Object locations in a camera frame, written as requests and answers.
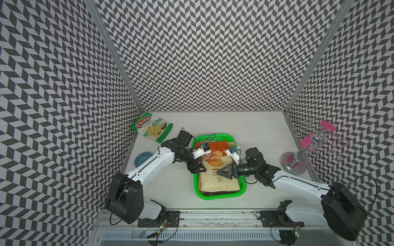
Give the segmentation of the brown dark snack bag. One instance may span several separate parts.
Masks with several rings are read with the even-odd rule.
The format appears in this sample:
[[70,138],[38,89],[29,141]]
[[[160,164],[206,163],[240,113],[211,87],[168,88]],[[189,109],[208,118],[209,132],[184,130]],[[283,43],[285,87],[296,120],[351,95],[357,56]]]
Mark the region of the brown dark snack bag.
[[218,192],[203,192],[203,191],[201,191],[201,194],[205,195],[205,196],[218,196],[218,195],[236,194],[236,193],[239,193],[239,191],[218,191]]

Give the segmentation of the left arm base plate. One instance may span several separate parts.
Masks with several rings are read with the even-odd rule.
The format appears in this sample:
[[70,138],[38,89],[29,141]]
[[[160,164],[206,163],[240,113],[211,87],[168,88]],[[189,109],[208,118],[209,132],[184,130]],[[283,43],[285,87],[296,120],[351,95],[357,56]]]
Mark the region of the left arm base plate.
[[168,222],[167,227],[177,228],[179,226],[180,211],[165,211],[155,220],[139,219],[137,226],[139,228],[159,228],[164,221]]

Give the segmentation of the green red Chuba bag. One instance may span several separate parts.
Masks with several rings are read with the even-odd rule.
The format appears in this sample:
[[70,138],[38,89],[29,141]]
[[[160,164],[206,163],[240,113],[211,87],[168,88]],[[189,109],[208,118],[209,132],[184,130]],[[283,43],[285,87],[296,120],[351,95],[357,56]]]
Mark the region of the green red Chuba bag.
[[158,143],[163,143],[171,132],[173,123],[148,112],[144,112],[130,128],[138,134]]

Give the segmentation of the red orange snack bag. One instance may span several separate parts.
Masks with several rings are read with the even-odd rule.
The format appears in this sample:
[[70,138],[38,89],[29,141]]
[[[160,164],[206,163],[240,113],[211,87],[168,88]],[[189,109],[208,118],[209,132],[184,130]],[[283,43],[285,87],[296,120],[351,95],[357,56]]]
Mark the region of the red orange snack bag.
[[227,165],[234,164],[234,160],[226,154],[226,150],[229,148],[227,141],[209,142],[208,144],[211,148],[211,153],[201,157],[203,159],[202,164],[205,166],[207,171],[200,173],[200,177],[218,176],[216,173],[217,170]]

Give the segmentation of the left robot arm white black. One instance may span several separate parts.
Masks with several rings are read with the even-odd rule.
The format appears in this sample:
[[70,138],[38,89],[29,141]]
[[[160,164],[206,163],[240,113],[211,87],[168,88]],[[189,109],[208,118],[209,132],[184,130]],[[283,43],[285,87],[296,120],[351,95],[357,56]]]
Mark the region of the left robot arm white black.
[[192,174],[206,172],[202,156],[211,153],[208,143],[198,149],[189,149],[194,137],[181,130],[176,138],[164,141],[157,152],[136,169],[112,178],[104,208],[121,221],[132,224],[136,220],[162,223],[165,219],[165,206],[155,201],[146,202],[144,189],[167,166],[176,162],[186,164]]

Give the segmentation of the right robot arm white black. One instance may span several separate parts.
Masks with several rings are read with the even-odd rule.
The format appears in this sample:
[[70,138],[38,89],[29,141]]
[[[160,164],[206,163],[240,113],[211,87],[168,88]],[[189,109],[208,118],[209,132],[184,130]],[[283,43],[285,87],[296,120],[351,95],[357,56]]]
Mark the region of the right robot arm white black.
[[257,148],[246,150],[246,162],[230,164],[217,175],[228,179],[253,176],[273,189],[295,194],[309,201],[307,205],[289,205],[286,216],[293,222],[307,222],[330,228],[347,241],[356,241],[368,212],[356,196],[342,183],[318,183],[306,180],[269,165]]

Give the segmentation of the orange Chips bag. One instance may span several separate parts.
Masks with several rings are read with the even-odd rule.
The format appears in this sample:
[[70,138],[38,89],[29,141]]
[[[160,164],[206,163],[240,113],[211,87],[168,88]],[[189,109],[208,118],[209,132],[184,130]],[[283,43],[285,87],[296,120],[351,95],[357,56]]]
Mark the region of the orange Chips bag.
[[240,185],[237,179],[226,179],[221,176],[201,176],[198,184],[199,191],[239,191]]

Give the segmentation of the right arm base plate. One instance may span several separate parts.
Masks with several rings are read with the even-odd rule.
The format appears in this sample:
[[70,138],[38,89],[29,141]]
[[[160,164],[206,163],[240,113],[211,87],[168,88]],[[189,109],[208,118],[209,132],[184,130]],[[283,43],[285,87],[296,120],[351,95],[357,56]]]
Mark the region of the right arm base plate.
[[284,212],[277,212],[272,210],[259,211],[257,217],[262,222],[264,228],[271,226],[280,228],[295,228],[297,226],[305,227],[304,222],[294,222]]

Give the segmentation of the green plastic basket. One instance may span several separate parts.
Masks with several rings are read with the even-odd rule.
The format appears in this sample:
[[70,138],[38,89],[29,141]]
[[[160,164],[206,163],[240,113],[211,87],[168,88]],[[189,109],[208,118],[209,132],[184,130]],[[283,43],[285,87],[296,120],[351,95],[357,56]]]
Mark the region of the green plastic basket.
[[[196,142],[214,142],[214,141],[231,141],[231,142],[236,142],[234,137],[229,135],[229,134],[225,134],[225,133],[214,133],[211,135],[201,135],[196,137],[196,140],[194,141],[194,143]],[[194,175],[194,189],[195,189],[195,193],[196,195],[203,200],[215,200],[215,199],[225,199],[225,198],[234,198],[234,197],[239,197],[241,195],[243,195],[246,192],[247,189],[247,183],[244,179],[244,177],[241,177],[238,179],[239,185],[240,185],[240,191],[239,193],[236,194],[230,194],[230,195],[218,195],[218,196],[205,196],[202,195],[201,192],[198,189],[198,184],[199,184],[199,178],[200,178],[200,173],[195,174]]]

